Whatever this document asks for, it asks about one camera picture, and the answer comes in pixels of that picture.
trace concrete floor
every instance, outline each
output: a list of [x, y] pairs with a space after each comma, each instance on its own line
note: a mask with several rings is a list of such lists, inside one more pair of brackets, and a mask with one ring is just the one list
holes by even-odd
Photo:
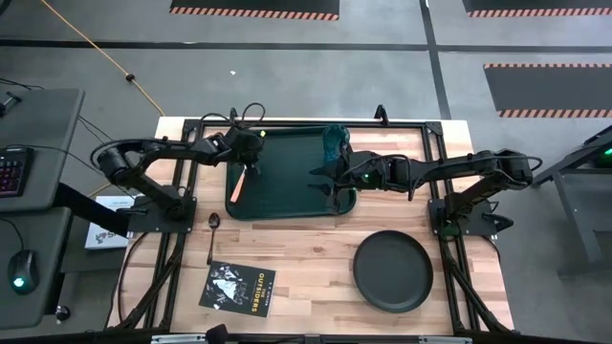
[[[51, 3], [100, 41], [220, 43], [426, 44], [419, 0], [342, 0], [338, 22], [170, 15], [169, 0], [55, 0]], [[438, 44], [471, 46], [612, 45], [611, 16], [555, 18], [466, 17], [461, 0], [430, 1]], [[13, 1], [0, 17], [0, 39], [78, 40], [36, 0]], [[170, 116], [226, 113], [252, 101], [274, 117], [371, 118], [382, 103], [393, 118], [440, 118], [428, 52], [284, 50], [109, 50], [134, 73]], [[97, 52], [90, 49], [0, 48], [0, 76], [47, 88], [86, 91], [82, 115], [114, 139], [150, 136], [155, 109]], [[561, 159], [609, 119], [517, 119], [496, 116], [484, 63], [606, 62], [612, 54], [440, 54], [453, 119], [469, 122], [475, 150], [509, 147], [544, 159]], [[71, 151], [86, 158], [97, 145], [82, 127]], [[69, 160], [64, 181], [89, 193], [104, 181]], [[506, 192], [500, 214], [515, 226], [500, 234], [499, 248], [514, 324], [523, 333], [610, 342], [612, 277], [559, 280], [563, 262], [581, 256], [551, 184]], [[82, 233], [86, 224], [77, 226]], [[74, 316], [61, 325], [45, 319], [36, 329], [0, 337], [74, 333], [103, 327], [120, 260], [106, 271], [70, 274], [62, 302]]]

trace spoon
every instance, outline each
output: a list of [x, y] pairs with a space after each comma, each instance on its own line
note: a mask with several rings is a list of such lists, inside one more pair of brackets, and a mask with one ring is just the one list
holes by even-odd
[[219, 217], [219, 214], [210, 214], [210, 217], [208, 217], [208, 226], [210, 226], [212, 234], [210, 235], [210, 249], [208, 250], [207, 265], [210, 265], [210, 263], [212, 263], [212, 245], [214, 244], [214, 232], [217, 231], [217, 228], [220, 224], [221, 218]]

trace wooden tabletop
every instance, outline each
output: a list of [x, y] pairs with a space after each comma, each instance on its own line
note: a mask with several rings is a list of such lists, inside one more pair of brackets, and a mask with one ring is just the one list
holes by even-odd
[[[184, 120], [161, 118], [156, 136], [179, 140]], [[447, 120], [442, 124], [449, 157], [472, 152], [465, 121]], [[225, 130], [208, 128], [206, 135]], [[354, 150], [425, 159], [419, 130], [350, 131]], [[437, 152], [435, 142], [432, 144]], [[147, 175], [158, 183], [170, 184], [174, 165], [175, 161], [156, 161], [147, 170]], [[186, 242], [172, 332], [203, 333], [224, 323], [231, 333], [452, 333], [440, 249], [437, 239], [430, 234], [426, 214], [426, 202], [430, 198], [428, 187], [418, 189], [411, 203], [405, 194], [362, 191], [355, 208], [344, 216], [245, 222], [232, 219], [225, 210], [226, 166], [200, 166], [198, 171], [195, 188], [198, 209], [193, 231]], [[453, 181], [453, 185], [455, 190], [461, 191], [477, 180], [476, 177], [459, 179]], [[222, 219], [214, 243], [215, 260], [276, 270], [267, 318], [198, 306], [208, 275], [208, 216], [213, 211]], [[426, 302], [415, 311], [401, 314], [378, 311], [364, 301], [355, 287], [351, 272], [355, 251], [365, 237], [384, 229], [411, 235], [424, 246], [432, 260], [433, 289]], [[136, 305], [151, 282], [160, 237], [149, 235], [132, 256], [122, 289], [124, 314]], [[479, 237], [467, 237], [465, 246], [474, 288], [501, 323], [511, 328], [513, 322], [495, 251]], [[457, 290], [462, 319], [468, 326], [465, 297], [458, 285]], [[163, 313], [165, 293], [164, 287], [157, 321]], [[117, 322], [116, 310], [113, 310], [109, 326]]]

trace black plate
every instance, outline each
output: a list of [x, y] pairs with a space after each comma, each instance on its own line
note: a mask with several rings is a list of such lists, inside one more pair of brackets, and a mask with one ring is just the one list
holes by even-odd
[[353, 261], [357, 288], [374, 307], [408, 312], [421, 306], [433, 283], [433, 267], [425, 249], [411, 236], [395, 230], [370, 235]]

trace green led light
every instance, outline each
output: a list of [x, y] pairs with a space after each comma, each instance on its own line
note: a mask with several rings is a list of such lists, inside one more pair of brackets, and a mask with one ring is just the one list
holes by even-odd
[[21, 277], [15, 278], [15, 280], [12, 281], [12, 283], [18, 288], [21, 288], [23, 287], [24, 284], [26, 284], [26, 282]]

